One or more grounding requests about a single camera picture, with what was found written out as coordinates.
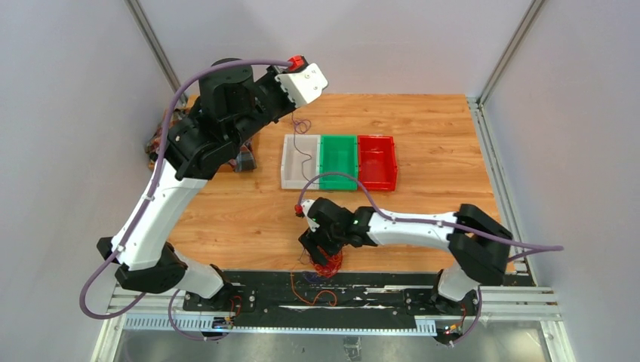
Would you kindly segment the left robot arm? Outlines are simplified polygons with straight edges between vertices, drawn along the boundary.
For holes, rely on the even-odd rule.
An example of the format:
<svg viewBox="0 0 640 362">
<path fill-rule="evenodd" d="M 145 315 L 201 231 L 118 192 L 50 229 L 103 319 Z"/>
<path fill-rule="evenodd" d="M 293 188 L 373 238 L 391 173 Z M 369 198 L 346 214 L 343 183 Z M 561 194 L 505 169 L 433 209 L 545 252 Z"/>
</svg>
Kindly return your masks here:
<svg viewBox="0 0 640 362">
<path fill-rule="evenodd" d="M 234 159 L 242 146 L 269 124 L 322 94 L 304 93 L 308 66 L 303 57 L 262 60 L 227 58 L 195 75 L 200 94 L 185 118 L 163 121 L 152 177 L 122 229 L 101 238 L 97 248 L 116 264 L 115 278 L 126 290 L 160 294 L 194 293 L 212 311 L 231 302 L 220 271 L 184 256 L 169 241 L 192 199 Z"/>
</svg>

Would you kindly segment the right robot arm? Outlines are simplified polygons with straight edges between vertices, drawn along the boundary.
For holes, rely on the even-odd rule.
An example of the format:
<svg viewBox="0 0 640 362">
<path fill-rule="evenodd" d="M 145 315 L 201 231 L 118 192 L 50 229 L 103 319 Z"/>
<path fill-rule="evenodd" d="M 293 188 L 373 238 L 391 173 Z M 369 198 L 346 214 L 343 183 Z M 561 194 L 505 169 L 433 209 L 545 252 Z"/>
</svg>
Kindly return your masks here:
<svg viewBox="0 0 640 362">
<path fill-rule="evenodd" d="M 433 308 L 451 314 L 476 287 L 503 284 L 512 234 L 481 209 L 461 204 L 456 212 L 396 213 L 375 207 L 354 211 L 327 198 L 305 199 L 295 207 L 308 224 L 299 242 L 319 265 L 343 247 L 411 245 L 448 251 L 452 266 L 440 271 Z"/>
</svg>

